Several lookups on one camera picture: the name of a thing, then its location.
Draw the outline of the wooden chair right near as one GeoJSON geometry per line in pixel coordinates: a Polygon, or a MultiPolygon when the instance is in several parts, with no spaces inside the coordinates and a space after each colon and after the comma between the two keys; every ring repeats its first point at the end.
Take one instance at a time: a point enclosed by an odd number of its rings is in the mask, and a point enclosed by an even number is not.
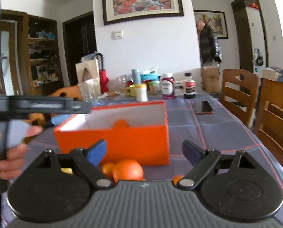
{"type": "Polygon", "coordinates": [[[283,167],[283,82],[262,80],[253,133],[283,167]]]}

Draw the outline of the wooden chair left far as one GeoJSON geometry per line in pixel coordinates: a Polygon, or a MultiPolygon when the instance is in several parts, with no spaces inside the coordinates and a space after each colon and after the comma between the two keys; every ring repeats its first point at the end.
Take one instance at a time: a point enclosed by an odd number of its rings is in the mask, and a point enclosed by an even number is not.
{"type": "MultiPolygon", "coordinates": [[[[61,88],[50,94],[52,97],[70,97],[74,100],[82,101],[82,95],[78,85],[70,86],[68,88],[61,88]]],[[[46,124],[51,122],[51,118],[57,116],[57,114],[42,114],[42,113],[33,113],[29,115],[29,119],[25,122],[30,123],[31,125],[46,126],[46,124]]]]}

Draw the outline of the cardboard box on table end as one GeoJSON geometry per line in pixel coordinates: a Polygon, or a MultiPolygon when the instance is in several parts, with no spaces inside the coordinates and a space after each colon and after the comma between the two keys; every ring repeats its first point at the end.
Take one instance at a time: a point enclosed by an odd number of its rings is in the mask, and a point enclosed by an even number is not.
{"type": "Polygon", "coordinates": [[[218,93],[220,87],[220,69],[214,66],[204,66],[201,68],[203,78],[203,89],[207,93],[218,93]]]}

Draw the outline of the red folded umbrella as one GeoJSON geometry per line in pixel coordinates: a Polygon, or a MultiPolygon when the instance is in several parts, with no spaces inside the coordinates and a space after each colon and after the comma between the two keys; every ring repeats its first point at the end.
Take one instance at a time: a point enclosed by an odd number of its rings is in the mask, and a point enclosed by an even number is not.
{"type": "Polygon", "coordinates": [[[102,94],[108,92],[107,84],[109,79],[107,77],[107,73],[104,67],[104,57],[101,53],[97,53],[97,59],[99,61],[99,78],[100,78],[100,87],[102,94]]]}

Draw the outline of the teal plastic container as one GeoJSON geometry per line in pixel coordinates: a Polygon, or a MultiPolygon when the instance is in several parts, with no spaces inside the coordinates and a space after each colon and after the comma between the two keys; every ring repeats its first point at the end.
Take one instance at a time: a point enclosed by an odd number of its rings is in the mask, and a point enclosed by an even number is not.
{"type": "Polygon", "coordinates": [[[141,81],[154,81],[154,80],[158,80],[160,74],[157,71],[152,71],[152,72],[143,72],[141,73],[141,81]]]}

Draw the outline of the blue tumbler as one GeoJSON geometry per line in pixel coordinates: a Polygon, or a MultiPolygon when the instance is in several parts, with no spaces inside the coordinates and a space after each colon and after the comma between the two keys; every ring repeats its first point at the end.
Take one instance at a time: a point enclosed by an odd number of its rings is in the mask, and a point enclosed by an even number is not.
{"type": "Polygon", "coordinates": [[[132,69],[132,79],[135,85],[141,84],[141,73],[139,69],[132,69]]]}

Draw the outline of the clear drinking glass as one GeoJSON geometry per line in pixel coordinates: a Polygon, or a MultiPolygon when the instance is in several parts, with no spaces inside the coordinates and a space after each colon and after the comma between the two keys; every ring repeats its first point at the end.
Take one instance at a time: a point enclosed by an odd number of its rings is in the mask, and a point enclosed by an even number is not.
{"type": "Polygon", "coordinates": [[[121,96],[125,96],[126,83],[127,83],[126,76],[120,76],[116,78],[114,82],[115,93],[121,96]]]}

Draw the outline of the dark wooden bookshelf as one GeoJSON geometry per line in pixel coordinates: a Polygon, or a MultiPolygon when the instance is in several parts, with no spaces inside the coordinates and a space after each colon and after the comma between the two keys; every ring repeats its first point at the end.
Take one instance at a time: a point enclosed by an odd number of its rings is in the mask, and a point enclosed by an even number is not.
{"type": "Polygon", "coordinates": [[[57,21],[2,10],[0,85],[6,95],[50,95],[64,87],[57,21]]]}

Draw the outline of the black smartphone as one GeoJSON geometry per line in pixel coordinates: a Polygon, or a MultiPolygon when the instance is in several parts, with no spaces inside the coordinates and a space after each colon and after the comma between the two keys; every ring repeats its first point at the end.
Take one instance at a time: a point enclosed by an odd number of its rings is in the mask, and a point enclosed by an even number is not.
{"type": "Polygon", "coordinates": [[[195,109],[196,114],[198,115],[214,114],[214,110],[212,106],[206,100],[195,102],[194,109],[195,109]]]}

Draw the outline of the small tangerine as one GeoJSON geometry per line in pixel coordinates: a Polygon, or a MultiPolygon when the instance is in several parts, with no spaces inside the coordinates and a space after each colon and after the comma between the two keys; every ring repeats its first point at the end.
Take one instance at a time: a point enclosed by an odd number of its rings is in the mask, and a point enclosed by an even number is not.
{"type": "Polygon", "coordinates": [[[172,183],[174,186],[176,186],[178,184],[178,182],[183,178],[183,175],[176,175],[172,178],[172,183]]]}
{"type": "Polygon", "coordinates": [[[113,179],[114,163],[106,163],[102,165],[101,172],[108,178],[113,179]]]}

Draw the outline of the framed landscape painting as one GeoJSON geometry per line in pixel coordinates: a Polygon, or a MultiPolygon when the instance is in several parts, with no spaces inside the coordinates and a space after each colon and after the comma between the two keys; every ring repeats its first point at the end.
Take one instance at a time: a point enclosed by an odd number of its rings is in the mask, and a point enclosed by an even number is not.
{"type": "Polygon", "coordinates": [[[218,39],[228,39],[228,26],[225,12],[213,10],[194,10],[196,22],[202,20],[214,30],[218,39]]]}

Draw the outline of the white wall switch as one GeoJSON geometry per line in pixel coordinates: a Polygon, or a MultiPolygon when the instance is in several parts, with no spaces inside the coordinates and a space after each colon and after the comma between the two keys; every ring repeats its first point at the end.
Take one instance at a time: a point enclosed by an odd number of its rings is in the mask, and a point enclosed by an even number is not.
{"type": "Polygon", "coordinates": [[[112,34],[113,34],[114,40],[119,40],[119,39],[124,38],[123,30],[113,31],[112,34]]]}

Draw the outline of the wooden chair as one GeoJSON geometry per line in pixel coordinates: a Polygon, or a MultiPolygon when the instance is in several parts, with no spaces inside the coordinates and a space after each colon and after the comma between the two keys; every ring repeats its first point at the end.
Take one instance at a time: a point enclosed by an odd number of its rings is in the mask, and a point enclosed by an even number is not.
{"type": "MultiPolygon", "coordinates": [[[[82,101],[82,95],[78,85],[70,86],[68,88],[61,88],[50,94],[52,97],[70,97],[74,100],[82,101]]],[[[51,118],[57,116],[57,114],[42,114],[42,113],[33,113],[29,115],[29,119],[25,122],[30,123],[31,125],[46,126],[46,124],[51,122],[51,118]]]]}
{"type": "Polygon", "coordinates": [[[258,94],[259,76],[244,69],[225,69],[221,104],[248,126],[258,94]]]}
{"type": "Polygon", "coordinates": [[[283,82],[262,80],[253,133],[283,167],[283,82]]]}

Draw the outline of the small tangerine front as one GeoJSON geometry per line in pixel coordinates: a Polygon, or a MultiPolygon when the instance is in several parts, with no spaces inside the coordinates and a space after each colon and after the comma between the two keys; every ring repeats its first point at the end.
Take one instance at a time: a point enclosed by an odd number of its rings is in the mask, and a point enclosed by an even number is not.
{"type": "Polygon", "coordinates": [[[172,178],[172,183],[174,186],[176,186],[178,184],[178,182],[183,178],[183,175],[176,175],[172,178]]]}

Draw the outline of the large orange by box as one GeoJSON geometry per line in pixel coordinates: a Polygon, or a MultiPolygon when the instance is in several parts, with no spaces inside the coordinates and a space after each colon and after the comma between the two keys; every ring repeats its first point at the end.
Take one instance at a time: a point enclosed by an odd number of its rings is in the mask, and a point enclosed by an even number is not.
{"type": "Polygon", "coordinates": [[[117,162],[112,173],[116,183],[120,180],[139,181],[144,179],[144,170],[136,160],[117,162]]]}

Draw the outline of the dark hanging jacket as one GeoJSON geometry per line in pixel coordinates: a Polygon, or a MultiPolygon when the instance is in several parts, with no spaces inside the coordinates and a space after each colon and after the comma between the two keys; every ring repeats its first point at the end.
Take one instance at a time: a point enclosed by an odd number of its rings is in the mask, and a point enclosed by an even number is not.
{"type": "Polygon", "coordinates": [[[222,51],[214,30],[204,21],[197,22],[201,66],[213,66],[222,62],[222,51]]]}

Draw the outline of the orange cardboard box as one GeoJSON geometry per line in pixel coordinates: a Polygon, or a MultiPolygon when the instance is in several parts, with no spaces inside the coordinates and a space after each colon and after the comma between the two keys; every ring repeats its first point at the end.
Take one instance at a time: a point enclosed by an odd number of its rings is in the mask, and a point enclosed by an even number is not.
{"type": "Polygon", "coordinates": [[[170,164],[168,115],[163,100],[97,107],[89,114],[71,116],[54,128],[54,135],[62,153],[88,148],[104,139],[107,153],[102,164],[125,159],[142,166],[170,164]],[[114,128],[117,120],[126,120],[130,127],[114,128]]]}

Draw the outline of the white jar yellow lid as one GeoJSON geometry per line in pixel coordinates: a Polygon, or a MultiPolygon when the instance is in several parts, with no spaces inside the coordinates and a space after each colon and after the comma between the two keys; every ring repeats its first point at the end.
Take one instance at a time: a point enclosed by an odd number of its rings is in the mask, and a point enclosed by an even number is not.
{"type": "Polygon", "coordinates": [[[147,102],[148,101],[147,85],[141,83],[134,85],[134,87],[135,87],[137,102],[147,102]]]}

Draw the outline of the wooden chair right far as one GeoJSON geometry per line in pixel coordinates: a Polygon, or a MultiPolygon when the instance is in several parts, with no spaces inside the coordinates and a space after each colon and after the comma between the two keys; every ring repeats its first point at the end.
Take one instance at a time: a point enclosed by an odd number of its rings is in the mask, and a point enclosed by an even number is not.
{"type": "Polygon", "coordinates": [[[225,69],[221,104],[248,126],[258,94],[259,76],[244,69],[225,69]]]}

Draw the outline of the green mug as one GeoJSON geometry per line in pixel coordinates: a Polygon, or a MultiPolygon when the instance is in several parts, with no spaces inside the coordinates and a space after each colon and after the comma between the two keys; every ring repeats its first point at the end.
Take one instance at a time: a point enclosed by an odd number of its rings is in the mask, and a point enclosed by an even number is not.
{"type": "Polygon", "coordinates": [[[126,96],[136,97],[137,94],[136,94],[135,86],[134,85],[127,86],[125,88],[125,94],[126,96]]]}

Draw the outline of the large orange front left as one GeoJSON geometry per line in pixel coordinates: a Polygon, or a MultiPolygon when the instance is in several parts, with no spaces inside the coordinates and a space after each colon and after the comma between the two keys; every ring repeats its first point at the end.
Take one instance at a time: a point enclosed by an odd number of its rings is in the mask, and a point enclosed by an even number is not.
{"type": "Polygon", "coordinates": [[[130,127],[126,120],[117,120],[113,123],[114,128],[127,128],[130,127]]]}

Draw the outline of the dark glass bottle red label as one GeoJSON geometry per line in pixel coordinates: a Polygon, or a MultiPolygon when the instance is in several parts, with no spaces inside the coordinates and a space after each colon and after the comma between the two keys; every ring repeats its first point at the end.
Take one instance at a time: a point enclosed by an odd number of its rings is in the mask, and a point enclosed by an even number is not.
{"type": "Polygon", "coordinates": [[[196,82],[192,78],[192,73],[185,73],[183,80],[183,92],[185,99],[192,99],[196,95],[196,82]]]}

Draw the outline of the small tangerine behind left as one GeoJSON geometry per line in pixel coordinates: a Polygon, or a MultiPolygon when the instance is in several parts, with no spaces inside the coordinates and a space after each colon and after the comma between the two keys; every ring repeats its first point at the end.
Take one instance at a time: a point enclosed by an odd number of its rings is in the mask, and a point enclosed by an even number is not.
{"type": "Polygon", "coordinates": [[[114,163],[106,163],[102,165],[101,172],[108,178],[113,179],[114,163]]]}

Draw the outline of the framed food painting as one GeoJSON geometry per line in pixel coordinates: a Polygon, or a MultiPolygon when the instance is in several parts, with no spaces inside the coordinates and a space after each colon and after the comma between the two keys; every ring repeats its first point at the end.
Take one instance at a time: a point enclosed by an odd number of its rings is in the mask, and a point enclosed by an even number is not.
{"type": "Polygon", "coordinates": [[[102,0],[103,24],[155,17],[182,17],[182,0],[102,0]]]}

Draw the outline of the small jar green lid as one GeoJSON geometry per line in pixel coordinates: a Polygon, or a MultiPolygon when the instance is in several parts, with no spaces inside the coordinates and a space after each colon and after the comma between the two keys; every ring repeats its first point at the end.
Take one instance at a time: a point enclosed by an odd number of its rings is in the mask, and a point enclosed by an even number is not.
{"type": "Polygon", "coordinates": [[[157,85],[155,81],[149,82],[149,90],[151,94],[156,94],[157,93],[157,85]]]}

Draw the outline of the yellow mango near left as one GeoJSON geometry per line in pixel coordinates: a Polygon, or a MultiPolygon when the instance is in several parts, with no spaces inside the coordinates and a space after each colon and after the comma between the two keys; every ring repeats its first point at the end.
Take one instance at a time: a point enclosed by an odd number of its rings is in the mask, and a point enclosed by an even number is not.
{"type": "Polygon", "coordinates": [[[61,168],[61,171],[67,174],[73,174],[72,169],[71,168],[61,168]]]}

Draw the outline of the purple vitamin bottle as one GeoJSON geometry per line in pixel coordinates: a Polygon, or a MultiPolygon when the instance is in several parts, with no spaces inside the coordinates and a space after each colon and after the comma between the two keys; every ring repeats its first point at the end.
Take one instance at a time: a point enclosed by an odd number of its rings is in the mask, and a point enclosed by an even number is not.
{"type": "Polygon", "coordinates": [[[175,99],[173,73],[162,74],[160,77],[160,87],[164,99],[175,99]]]}

